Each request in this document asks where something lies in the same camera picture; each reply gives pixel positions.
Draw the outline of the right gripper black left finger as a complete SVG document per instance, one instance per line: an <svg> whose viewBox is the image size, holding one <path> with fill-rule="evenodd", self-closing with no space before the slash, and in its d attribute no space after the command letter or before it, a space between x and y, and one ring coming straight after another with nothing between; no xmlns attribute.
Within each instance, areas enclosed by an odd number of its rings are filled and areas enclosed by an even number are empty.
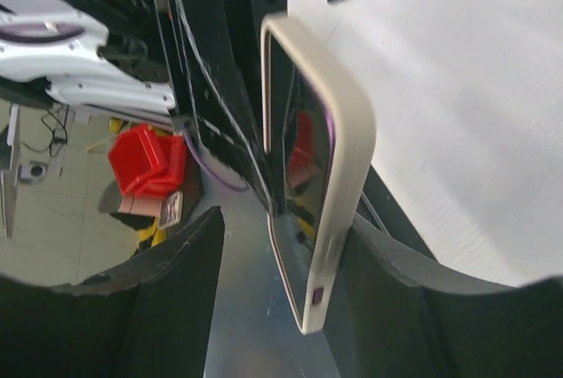
<svg viewBox="0 0 563 378"><path fill-rule="evenodd" d="M76 285L3 277L2 376L203 376L224 233L212 207Z"/></svg>

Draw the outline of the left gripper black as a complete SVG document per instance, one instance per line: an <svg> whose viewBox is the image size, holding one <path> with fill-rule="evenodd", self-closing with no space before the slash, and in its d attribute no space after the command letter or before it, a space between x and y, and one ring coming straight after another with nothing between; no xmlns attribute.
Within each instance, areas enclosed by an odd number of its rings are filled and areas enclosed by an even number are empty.
<svg viewBox="0 0 563 378"><path fill-rule="evenodd" d="M97 54L145 83L169 81L153 0L63 0L109 31ZM190 131L272 206L262 148L260 28L287 0L169 0L194 118Z"/></svg>

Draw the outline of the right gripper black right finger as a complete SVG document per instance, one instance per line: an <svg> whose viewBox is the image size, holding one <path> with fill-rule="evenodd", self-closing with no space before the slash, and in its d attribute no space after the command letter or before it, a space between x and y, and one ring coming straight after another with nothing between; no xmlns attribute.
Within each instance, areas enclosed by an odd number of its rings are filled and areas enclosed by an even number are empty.
<svg viewBox="0 0 563 378"><path fill-rule="evenodd" d="M562 281L480 280L356 217L324 329L344 377L559 377Z"/></svg>

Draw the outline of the black phone pink edge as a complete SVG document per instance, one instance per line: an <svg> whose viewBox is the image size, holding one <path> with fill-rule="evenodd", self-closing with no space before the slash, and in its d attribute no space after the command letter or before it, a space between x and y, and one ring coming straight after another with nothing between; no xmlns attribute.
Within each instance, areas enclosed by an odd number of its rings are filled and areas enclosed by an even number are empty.
<svg viewBox="0 0 563 378"><path fill-rule="evenodd" d="M323 99L275 39L270 54L270 160L274 240L299 321L334 152Z"/></svg>

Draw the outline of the beige clear phone case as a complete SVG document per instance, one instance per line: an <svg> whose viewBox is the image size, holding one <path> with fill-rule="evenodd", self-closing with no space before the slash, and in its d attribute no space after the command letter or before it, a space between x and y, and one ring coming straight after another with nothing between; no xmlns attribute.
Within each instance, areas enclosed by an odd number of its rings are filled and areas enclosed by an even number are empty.
<svg viewBox="0 0 563 378"><path fill-rule="evenodd" d="M323 99L333 119L334 152L326 185L325 203L307 282L303 320L299 321L290 306L289 287L283 276L279 251L274 240L270 160L270 54L269 42L275 38L291 60L306 75ZM376 142L376 122L371 101L353 75L298 19L285 14L264 18L260 30L263 149L270 177L272 206L268 209L267 227L289 306L296 326L303 334L320 331L339 268L347 233L361 198Z"/></svg>

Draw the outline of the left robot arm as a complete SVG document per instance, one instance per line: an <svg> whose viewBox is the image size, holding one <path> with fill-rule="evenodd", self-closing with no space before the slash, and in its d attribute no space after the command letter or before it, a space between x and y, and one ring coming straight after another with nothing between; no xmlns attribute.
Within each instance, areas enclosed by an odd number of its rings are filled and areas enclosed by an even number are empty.
<svg viewBox="0 0 563 378"><path fill-rule="evenodd" d="M60 0L1 10L1 96L185 131L264 207L260 27L287 0Z"/></svg>

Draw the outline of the red storage bin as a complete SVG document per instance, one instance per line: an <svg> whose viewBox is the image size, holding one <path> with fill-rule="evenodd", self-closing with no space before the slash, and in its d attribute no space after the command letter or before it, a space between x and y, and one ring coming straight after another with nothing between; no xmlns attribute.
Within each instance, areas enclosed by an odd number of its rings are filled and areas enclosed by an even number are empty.
<svg viewBox="0 0 563 378"><path fill-rule="evenodd" d="M108 160L122 195L165 198L184 182L187 148L182 136L142 124L118 135Z"/></svg>

